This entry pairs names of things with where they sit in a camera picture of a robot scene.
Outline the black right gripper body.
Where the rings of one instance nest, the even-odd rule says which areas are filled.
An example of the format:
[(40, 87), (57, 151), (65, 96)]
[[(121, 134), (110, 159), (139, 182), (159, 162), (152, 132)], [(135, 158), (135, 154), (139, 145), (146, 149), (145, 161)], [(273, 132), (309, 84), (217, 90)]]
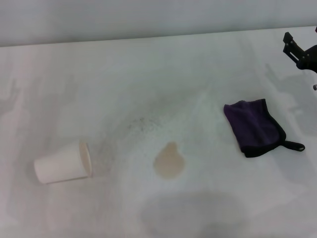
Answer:
[(307, 60), (309, 70), (317, 72), (317, 45), (307, 50)]

